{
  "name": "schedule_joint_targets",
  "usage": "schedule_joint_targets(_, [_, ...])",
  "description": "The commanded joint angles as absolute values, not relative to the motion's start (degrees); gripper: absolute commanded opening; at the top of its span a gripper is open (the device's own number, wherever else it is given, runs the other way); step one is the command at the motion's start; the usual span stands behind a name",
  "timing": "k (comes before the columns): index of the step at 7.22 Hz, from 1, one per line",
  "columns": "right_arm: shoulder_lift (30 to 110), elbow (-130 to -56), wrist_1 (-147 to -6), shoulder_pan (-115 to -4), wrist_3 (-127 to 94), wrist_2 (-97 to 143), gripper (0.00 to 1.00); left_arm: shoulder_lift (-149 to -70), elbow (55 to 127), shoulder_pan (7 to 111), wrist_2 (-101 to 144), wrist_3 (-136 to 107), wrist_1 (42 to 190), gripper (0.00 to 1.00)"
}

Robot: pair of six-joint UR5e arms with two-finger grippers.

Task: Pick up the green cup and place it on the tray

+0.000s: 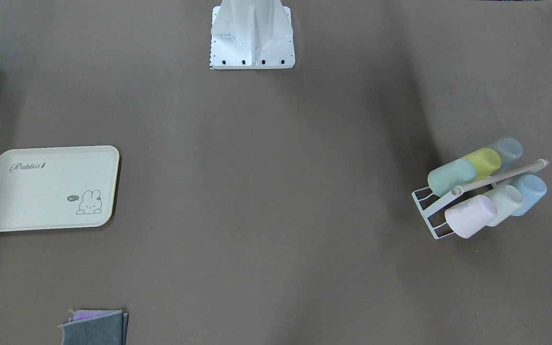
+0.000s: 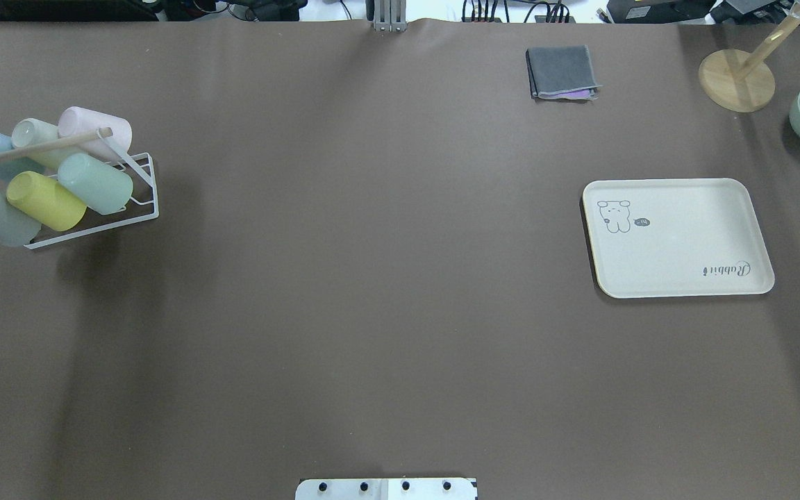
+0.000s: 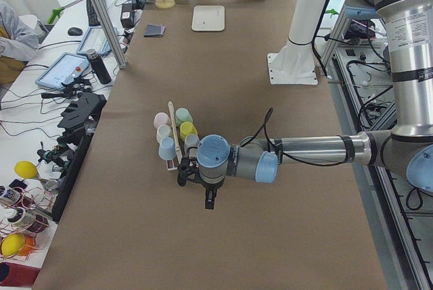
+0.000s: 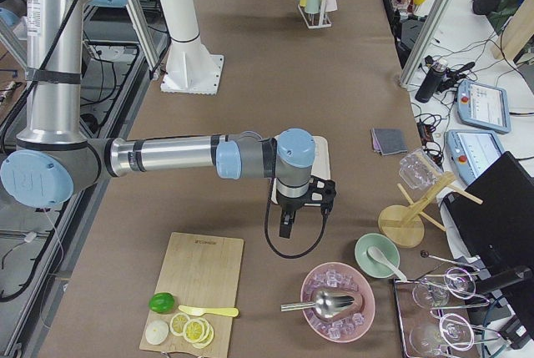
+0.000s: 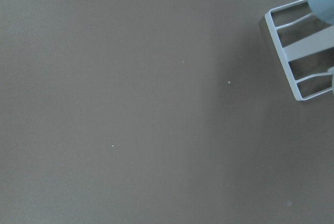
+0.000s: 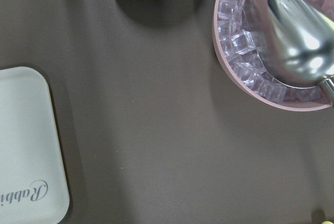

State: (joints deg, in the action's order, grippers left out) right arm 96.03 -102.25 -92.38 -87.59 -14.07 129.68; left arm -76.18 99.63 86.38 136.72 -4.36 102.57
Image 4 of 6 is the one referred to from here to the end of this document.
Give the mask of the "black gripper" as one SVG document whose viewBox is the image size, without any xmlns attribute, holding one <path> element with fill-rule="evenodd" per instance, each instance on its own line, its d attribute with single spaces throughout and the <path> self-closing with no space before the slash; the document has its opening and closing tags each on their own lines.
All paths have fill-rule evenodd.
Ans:
<svg viewBox="0 0 534 358">
<path fill-rule="evenodd" d="M 290 198 L 277 193 L 276 200 L 277 204 L 282 209 L 280 213 L 279 237 L 289 238 L 291 236 L 293 224 L 297 223 L 297 219 L 299 218 L 300 208 L 308 203 L 307 195 L 304 194 L 300 197 Z"/>
</svg>

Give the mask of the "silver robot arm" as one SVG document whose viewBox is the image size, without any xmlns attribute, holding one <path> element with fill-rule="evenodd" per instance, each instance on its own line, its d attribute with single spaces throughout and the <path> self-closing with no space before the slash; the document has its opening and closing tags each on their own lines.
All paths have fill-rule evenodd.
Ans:
<svg viewBox="0 0 534 358">
<path fill-rule="evenodd" d="M 101 179 L 129 173 L 213 166 L 224 179 L 268 178 L 288 237 L 295 214 L 312 202 L 315 141 L 303 129 L 274 139 L 244 132 L 164 139 L 89 139 L 79 129 L 83 10 L 128 0 L 28 0 L 28 110 L 16 150 L 1 165 L 5 190 L 48 208 Z"/>
</svg>

